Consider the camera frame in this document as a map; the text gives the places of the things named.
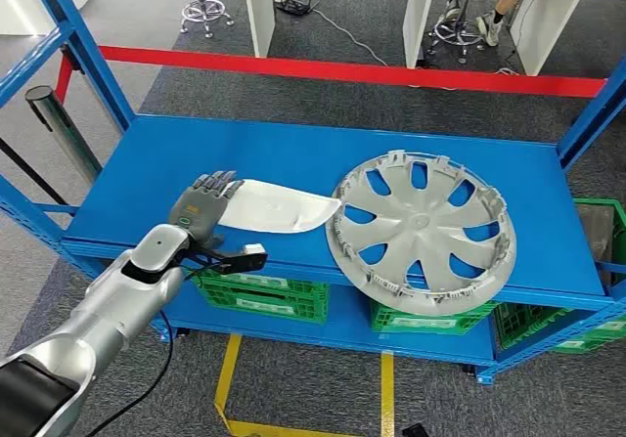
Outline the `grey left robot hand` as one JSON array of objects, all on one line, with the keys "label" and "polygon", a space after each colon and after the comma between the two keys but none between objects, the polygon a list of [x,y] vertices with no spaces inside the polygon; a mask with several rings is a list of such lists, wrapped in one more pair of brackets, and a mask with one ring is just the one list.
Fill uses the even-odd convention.
[{"label": "grey left robot hand", "polygon": [[223,236],[216,236],[214,231],[229,202],[244,183],[235,176],[235,171],[216,171],[198,177],[177,200],[168,222],[185,229],[195,242],[207,248],[223,243]]}]

